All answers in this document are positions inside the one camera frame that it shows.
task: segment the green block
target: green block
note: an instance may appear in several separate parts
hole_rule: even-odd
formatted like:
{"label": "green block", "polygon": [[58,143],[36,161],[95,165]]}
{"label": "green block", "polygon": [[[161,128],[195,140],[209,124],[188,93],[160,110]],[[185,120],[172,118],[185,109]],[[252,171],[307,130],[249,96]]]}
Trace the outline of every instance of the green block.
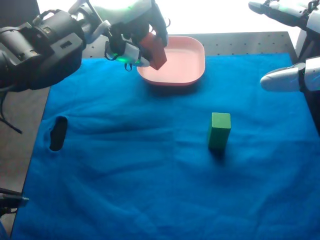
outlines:
{"label": "green block", "polygon": [[231,115],[229,113],[212,113],[208,131],[208,146],[210,149],[226,148],[231,130]]}

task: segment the black oval object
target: black oval object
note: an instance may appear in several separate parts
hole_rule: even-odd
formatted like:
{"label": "black oval object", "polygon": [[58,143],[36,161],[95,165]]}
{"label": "black oval object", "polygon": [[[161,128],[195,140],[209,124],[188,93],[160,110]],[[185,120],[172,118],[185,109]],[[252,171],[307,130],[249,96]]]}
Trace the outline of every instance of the black oval object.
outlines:
{"label": "black oval object", "polygon": [[64,146],[68,128],[68,119],[64,116],[59,116],[55,120],[55,125],[50,132],[50,150],[57,152]]}

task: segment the robotic hand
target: robotic hand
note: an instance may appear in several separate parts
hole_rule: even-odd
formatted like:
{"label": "robotic hand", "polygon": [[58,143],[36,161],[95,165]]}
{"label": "robotic hand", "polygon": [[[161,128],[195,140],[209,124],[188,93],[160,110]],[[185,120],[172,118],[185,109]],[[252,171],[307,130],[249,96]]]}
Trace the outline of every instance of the robotic hand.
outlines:
{"label": "robotic hand", "polygon": [[93,7],[89,0],[77,0],[68,12],[49,10],[31,24],[0,28],[0,94],[59,83],[78,70],[82,51],[100,35],[108,37],[107,59],[148,67],[165,58],[142,44],[151,34],[150,25],[156,31],[152,36],[161,42],[159,52],[164,53],[167,26],[155,0],[136,0],[125,8]]}
{"label": "robotic hand", "polygon": [[[319,2],[295,4],[292,0],[255,0],[249,2],[249,8],[285,25],[299,27],[316,40],[320,37]],[[260,83],[265,90],[273,92],[320,90],[320,57],[271,71]]]}

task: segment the gray floor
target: gray floor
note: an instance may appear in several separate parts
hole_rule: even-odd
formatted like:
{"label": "gray floor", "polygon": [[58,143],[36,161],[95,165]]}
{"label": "gray floor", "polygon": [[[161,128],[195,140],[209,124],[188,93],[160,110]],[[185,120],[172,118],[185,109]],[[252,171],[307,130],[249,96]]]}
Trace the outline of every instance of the gray floor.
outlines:
{"label": "gray floor", "polygon": [[[16,133],[0,122],[0,188],[22,191],[48,93],[49,88],[8,93],[3,113],[23,134]],[[1,218],[9,234],[14,218],[14,214]]]}

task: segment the pink bowl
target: pink bowl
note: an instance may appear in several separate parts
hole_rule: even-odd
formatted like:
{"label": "pink bowl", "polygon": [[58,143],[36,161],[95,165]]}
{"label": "pink bowl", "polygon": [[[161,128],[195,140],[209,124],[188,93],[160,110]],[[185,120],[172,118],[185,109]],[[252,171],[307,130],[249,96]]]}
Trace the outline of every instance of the pink bowl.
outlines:
{"label": "pink bowl", "polygon": [[188,36],[169,36],[165,48],[167,62],[159,69],[138,67],[147,82],[162,86],[187,86],[195,83],[205,72],[205,48]]}

